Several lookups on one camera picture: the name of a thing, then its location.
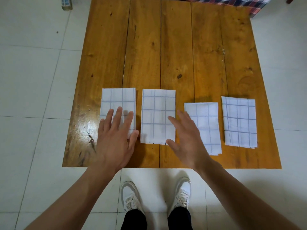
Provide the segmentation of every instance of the hand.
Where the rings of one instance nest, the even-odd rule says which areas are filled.
[[[133,112],[129,112],[121,129],[118,128],[122,117],[122,107],[117,109],[112,123],[113,112],[114,110],[110,109],[106,119],[100,121],[96,147],[97,160],[94,165],[105,166],[115,174],[129,162],[139,131],[134,130],[130,139],[127,140]]]
[[[176,144],[173,140],[167,139],[166,143],[171,147],[176,156],[190,168],[197,170],[202,167],[204,162],[210,161],[209,156],[194,121],[191,120],[189,114],[180,110],[177,111],[181,122],[175,118],[168,116],[168,119],[175,126],[179,135],[180,144]]]

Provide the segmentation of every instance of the person's right arm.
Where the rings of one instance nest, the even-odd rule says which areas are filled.
[[[178,158],[194,169],[215,193],[227,213],[243,229],[299,229],[253,194],[207,153],[199,130],[187,112],[178,111],[181,122],[169,116],[180,144],[166,142]]]

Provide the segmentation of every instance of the plaid fabric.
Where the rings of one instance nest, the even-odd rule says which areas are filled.
[[[250,9],[251,17],[255,16],[270,0],[184,0],[216,3],[218,5],[245,6]]]

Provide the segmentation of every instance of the wooden table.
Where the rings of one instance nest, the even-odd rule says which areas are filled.
[[[95,157],[102,88],[176,90],[184,102],[218,102],[224,168],[280,169],[281,163],[248,11],[173,0],[92,0],[63,166]],[[225,145],[221,96],[256,100],[258,148]],[[128,167],[184,168],[165,145],[138,140]]]

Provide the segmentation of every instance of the shoe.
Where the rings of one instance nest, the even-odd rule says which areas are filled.
[[[176,207],[188,208],[190,197],[191,197],[191,182],[187,177],[182,177],[179,179],[177,188],[175,190],[175,199],[174,203],[170,209],[169,216]]]
[[[133,182],[128,181],[122,184],[121,198],[122,206],[124,207],[126,212],[138,209],[143,214],[145,214],[139,201],[140,195],[138,194],[138,189]]]

